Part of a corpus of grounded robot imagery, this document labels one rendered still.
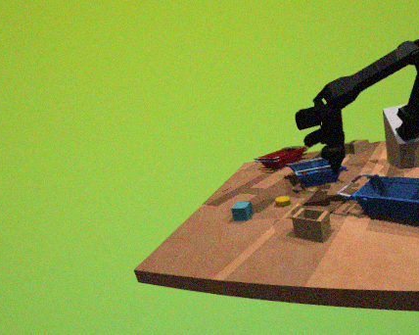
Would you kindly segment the teal block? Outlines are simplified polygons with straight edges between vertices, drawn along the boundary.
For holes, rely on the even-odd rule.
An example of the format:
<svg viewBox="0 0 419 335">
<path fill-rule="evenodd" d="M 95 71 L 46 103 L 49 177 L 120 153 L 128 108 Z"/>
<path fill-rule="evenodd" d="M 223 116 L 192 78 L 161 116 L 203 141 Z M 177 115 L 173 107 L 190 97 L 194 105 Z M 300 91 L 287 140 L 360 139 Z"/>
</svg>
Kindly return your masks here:
<svg viewBox="0 0 419 335">
<path fill-rule="evenodd" d="M 252 201 L 237 202 L 231 211 L 234 221 L 249 220 L 254 214 Z"/>
</svg>

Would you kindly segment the blue plastic tray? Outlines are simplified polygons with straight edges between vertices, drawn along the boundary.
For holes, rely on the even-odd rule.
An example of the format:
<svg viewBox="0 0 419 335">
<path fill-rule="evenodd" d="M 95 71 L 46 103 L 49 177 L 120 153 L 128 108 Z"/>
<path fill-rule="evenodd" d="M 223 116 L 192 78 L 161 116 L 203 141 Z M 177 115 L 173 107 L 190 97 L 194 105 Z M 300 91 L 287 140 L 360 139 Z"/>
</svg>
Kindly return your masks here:
<svg viewBox="0 0 419 335">
<path fill-rule="evenodd" d="M 286 164 L 287 166 L 287 164 Z M 300 170 L 306 170 L 311 168 L 321 168 L 325 166 L 330 166 L 329 161 L 319 160 L 309 163 L 298 164 L 294 166 L 287 166 L 291 168 L 294 172 Z M 317 184 L 328 183 L 337 181 L 342 171 L 349 171 L 346 166 L 340 167 L 337 174 L 333 174 L 331 167 L 326 167 L 323 169 L 307 171 L 307 174 L 298 173 L 297 179 L 300 180 L 306 187 L 314 186 Z"/>
</svg>

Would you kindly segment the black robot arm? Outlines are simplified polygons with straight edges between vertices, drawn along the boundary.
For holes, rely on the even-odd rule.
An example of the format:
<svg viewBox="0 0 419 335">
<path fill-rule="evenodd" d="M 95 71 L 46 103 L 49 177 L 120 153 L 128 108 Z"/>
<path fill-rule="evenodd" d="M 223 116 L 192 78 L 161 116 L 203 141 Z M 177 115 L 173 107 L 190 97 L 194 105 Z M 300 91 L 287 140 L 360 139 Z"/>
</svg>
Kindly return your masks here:
<svg viewBox="0 0 419 335">
<path fill-rule="evenodd" d="M 413 42 L 409 40 L 402 42 L 394 51 L 354 75 L 338 77 L 327 83 L 312 100 L 314 107 L 296 112 L 295 119 L 299 130 L 320 124 L 317 130 L 305 137 L 304 146 L 311 148 L 319 143 L 325 144 L 322 124 L 342 121 L 341 109 L 351 104 L 361 91 L 407 65 L 415 65 L 417 75 L 408 104 L 398 109 L 397 116 L 402 120 L 402 125 L 396 129 L 396 133 L 403 141 L 419 137 L 419 39 L 417 39 Z M 323 98 L 327 102 L 326 105 L 322 102 Z"/>
</svg>

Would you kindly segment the yellow short cylinder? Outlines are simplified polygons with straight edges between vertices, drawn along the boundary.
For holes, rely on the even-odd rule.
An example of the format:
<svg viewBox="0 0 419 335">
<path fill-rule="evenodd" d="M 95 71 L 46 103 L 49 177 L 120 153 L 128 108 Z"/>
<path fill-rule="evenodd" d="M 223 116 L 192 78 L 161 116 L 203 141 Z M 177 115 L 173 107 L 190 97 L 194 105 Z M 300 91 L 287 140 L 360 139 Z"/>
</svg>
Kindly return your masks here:
<svg viewBox="0 0 419 335">
<path fill-rule="evenodd" d="M 276 206 L 286 207 L 290 205 L 290 197 L 279 197 L 275 199 Z"/>
</svg>

